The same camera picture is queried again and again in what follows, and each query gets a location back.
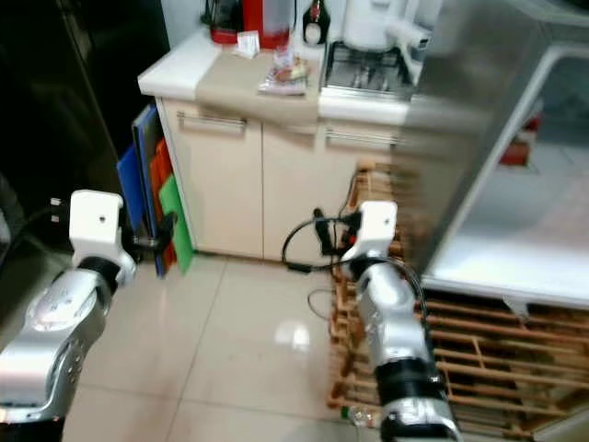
cabinet handle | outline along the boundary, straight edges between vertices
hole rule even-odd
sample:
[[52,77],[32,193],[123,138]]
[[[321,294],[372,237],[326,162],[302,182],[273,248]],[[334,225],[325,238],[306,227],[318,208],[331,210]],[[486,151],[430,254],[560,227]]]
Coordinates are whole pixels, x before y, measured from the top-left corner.
[[290,132],[291,134],[297,135],[304,135],[304,136],[315,136],[317,133],[317,125],[307,125],[307,126],[282,126],[286,130],[286,132]]
[[178,120],[180,129],[193,128],[218,129],[221,132],[231,134],[243,134],[246,131],[248,122],[236,118],[217,118],[217,117],[202,117],[197,115],[187,115],[183,110],[179,110]]
[[328,129],[325,133],[325,137],[328,140],[339,140],[346,144],[355,143],[361,145],[372,145],[377,147],[379,150],[388,150],[391,147],[397,146],[398,138],[394,135],[382,136],[382,135],[364,135],[364,134],[351,134],[347,132],[338,132]]

stainless steel appliance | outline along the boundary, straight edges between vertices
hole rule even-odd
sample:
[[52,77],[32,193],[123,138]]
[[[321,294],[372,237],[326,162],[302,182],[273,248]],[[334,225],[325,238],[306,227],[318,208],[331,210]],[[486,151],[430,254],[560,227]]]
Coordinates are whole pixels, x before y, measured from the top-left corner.
[[589,307],[587,113],[576,159],[560,156],[567,130],[533,152],[532,163],[545,163],[539,172],[498,166],[570,61],[577,72],[563,85],[574,87],[576,77],[586,99],[585,9],[557,0],[445,2],[393,152],[397,162],[411,155],[419,177],[399,217],[426,286],[502,297],[522,314],[534,302]]
[[343,41],[329,45],[322,92],[373,99],[409,100],[414,87],[398,49],[357,51]]
[[442,0],[348,0],[342,39],[357,51],[398,48],[417,84]]

cabinet door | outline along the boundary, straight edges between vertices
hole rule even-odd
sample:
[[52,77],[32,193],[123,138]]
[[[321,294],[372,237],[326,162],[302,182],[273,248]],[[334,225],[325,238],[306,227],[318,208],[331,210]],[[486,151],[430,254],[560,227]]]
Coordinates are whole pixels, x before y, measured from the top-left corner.
[[[316,207],[326,216],[338,213],[346,201],[358,159],[390,161],[388,138],[358,138],[360,135],[344,133],[332,136],[334,132],[323,125],[313,134],[264,125],[264,258],[279,260],[288,233],[311,218]],[[312,226],[293,239],[287,258],[325,261],[320,258]]]
[[165,108],[194,246],[261,257],[260,123],[182,101]]

power cord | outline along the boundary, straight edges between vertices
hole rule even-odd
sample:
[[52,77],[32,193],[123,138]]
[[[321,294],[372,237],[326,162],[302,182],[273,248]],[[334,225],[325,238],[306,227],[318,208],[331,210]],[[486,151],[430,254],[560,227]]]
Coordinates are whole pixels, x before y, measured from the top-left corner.
[[43,253],[50,261],[57,264],[60,267],[61,271],[64,271],[65,269],[70,267],[71,264],[68,260],[62,258],[57,253],[50,250],[45,244],[43,244],[43,241],[41,241],[34,235],[27,233],[24,235],[23,240],[27,241],[28,244],[30,244],[35,249]]
[[291,243],[291,241],[293,240],[293,238],[295,237],[295,235],[305,227],[315,225],[316,223],[343,223],[346,226],[358,228],[360,226],[361,220],[362,220],[362,215],[359,213],[354,213],[354,214],[343,216],[343,217],[336,217],[336,216],[316,217],[316,218],[309,219],[309,220],[305,221],[304,223],[299,224],[297,227],[295,227],[291,231],[291,233],[288,234],[288,236],[284,240],[283,251],[281,254],[282,263],[285,264],[289,270],[294,270],[294,271],[301,272],[301,273],[311,273],[311,272],[322,272],[322,271],[330,270],[333,267],[337,267],[337,266],[344,264],[346,262],[351,262],[352,260],[346,260],[346,261],[330,262],[329,264],[324,264],[324,265],[305,264],[302,262],[291,262],[291,261],[287,260],[286,252],[288,251],[288,246]]
[[[401,260],[387,259],[387,262],[399,270],[403,276],[405,276],[405,279],[409,283],[411,290],[420,301],[420,307],[422,309],[422,328],[423,332],[425,333],[425,342],[427,342],[428,350],[430,352],[430,360],[435,361],[435,356],[433,354],[433,342],[430,335],[430,326],[427,323],[429,312],[427,310],[427,301],[425,299],[425,293],[423,292],[422,284],[420,283],[420,278],[413,269],[411,269],[405,262]],[[433,362],[432,370],[435,370],[435,362]]]
[[[353,184],[357,176],[358,172],[356,171],[352,174],[352,177],[350,178],[350,183],[348,184],[348,191],[346,192],[346,198],[343,200],[343,203],[340,206],[340,210],[338,211],[338,218],[341,218],[341,216],[343,215],[343,211],[346,209],[346,205],[348,205],[348,202],[350,201],[350,197],[352,196],[353,191]],[[333,224],[333,245],[336,248],[338,247],[338,230],[335,226],[335,223]]]
[[313,312],[313,314],[324,321],[329,321],[329,316],[322,314],[313,305],[312,298],[318,293],[329,293],[330,295],[333,295],[335,292],[330,288],[316,288],[315,290],[310,291],[306,296],[306,303],[309,305],[309,309]]
[[38,210],[37,212],[34,212],[31,216],[29,216],[29,218],[27,218],[25,222],[22,223],[22,225],[17,229],[15,234],[12,235],[12,238],[10,239],[10,242],[8,243],[7,247],[2,252],[2,255],[0,255],[0,272],[2,272],[2,269],[6,264],[6,259],[8,258],[8,255],[25,237],[25,234],[27,233],[27,230],[30,228],[30,226],[32,226],[34,223],[36,223],[37,221],[39,221],[47,215],[61,215],[63,213],[66,213],[66,211],[67,207],[61,205],[60,202],[60,205],[50,205],[48,207],[43,207],[42,209]]

white floor tile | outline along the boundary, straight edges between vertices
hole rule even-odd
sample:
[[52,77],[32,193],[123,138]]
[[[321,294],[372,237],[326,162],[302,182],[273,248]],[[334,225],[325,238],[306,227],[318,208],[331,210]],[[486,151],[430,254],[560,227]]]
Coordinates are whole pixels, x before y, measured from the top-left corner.
[[224,268],[225,258],[197,256],[187,274],[173,268],[159,280],[140,266],[114,298],[82,384],[179,397]]
[[64,442],[164,442],[178,401],[81,387]]
[[337,415],[325,406],[327,323],[306,304],[306,294],[319,287],[329,287],[326,274],[229,262],[184,397],[299,416]]
[[[374,430],[363,430],[361,442],[376,442]],[[169,442],[356,442],[356,430],[345,423],[315,421],[183,401]]]

